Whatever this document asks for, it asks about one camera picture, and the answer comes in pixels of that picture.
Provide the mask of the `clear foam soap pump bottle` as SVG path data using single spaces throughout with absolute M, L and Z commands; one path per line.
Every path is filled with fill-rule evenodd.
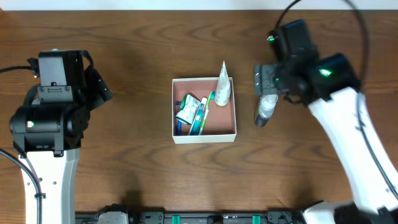
M 277 101 L 278 95 L 276 94 L 263 95 L 260 97 L 254 119 L 256 126 L 262 128 L 267 124 L 275 110 Z

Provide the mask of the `white lotion tube gold cap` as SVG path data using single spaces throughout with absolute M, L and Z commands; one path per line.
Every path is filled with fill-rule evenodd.
M 215 103 L 218 106 L 226 106 L 229 103 L 230 96 L 231 96 L 231 84 L 226 70 L 225 61 L 223 61 L 215 91 L 215 98 L 214 98 Z

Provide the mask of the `green and white toothbrush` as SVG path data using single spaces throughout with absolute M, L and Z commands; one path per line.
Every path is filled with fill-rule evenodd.
M 215 92 L 211 91 L 209 96 L 208 96 L 208 100 L 206 102 L 206 105 L 205 105 L 205 112 L 204 112 L 204 115 L 203 115 L 203 120 L 201 122 L 200 131 L 198 133 L 199 135 L 202 135 L 202 133 L 203 133 L 203 130 L 205 128 L 206 119 L 207 119 L 207 116 L 208 116 L 209 111 L 210 111 L 209 104 L 210 104 L 210 101 L 213 100 L 214 98 L 215 98 Z

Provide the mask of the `green soap bar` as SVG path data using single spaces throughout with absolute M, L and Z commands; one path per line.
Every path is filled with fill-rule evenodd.
M 185 95 L 180 105 L 180 109 L 175 115 L 176 119 L 181 123 L 191 125 L 195 118 L 200 101 L 192 95 Z

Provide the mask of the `red green toothpaste tube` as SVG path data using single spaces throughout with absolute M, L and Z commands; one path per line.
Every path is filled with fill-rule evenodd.
M 197 109 L 196 115 L 194 117 L 193 123 L 191 125 L 191 128 L 188 132 L 189 136 L 197 136 L 199 135 L 201 124 L 203 121 L 203 117 L 205 114 L 205 109 L 206 109 L 206 104 L 207 104 L 208 98 L 202 98 L 201 102 L 199 104 L 199 107 Z

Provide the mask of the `blue disposable razor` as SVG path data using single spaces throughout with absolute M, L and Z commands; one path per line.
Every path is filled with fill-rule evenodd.
M 175 102 L 175 105 L 176 105 L 176 107 L 177 107 L 177 112 L 176 112 L 176 114 L 178 114 L 178 112 L 180 111 L 180 107 L 181 107 L 181 105 L 182 105 L 182 102 L 181 102 L 181 101 L 176 101 L 176 102 Z M 181 135 L 182 122 L 181 122 L 178 118 L 176 118 L 176 122 L 177 122 L 176 135 L 179 136 L 179 135 Z

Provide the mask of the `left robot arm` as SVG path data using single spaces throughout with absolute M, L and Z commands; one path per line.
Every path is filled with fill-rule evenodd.
M 40 83 L 10 120 L 21 167 L 27 223 L 74 223 L 75 176 L 90 112 L 111 96 L 85 50 L 40 52 Z

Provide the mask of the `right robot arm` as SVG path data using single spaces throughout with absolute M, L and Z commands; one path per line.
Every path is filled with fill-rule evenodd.
M 277 25 L 268 40 L 277 61 L 254 69 L 255 124 L 267 124 L 279 96 L 286 101 L 297 96 L 329 137 L 353 194 L 352 202 L 320 202 L 301 210 L 300 222 L 396 223 L 397 171 L 348 59 L 343 54 L 320 58 L 302 20 Z

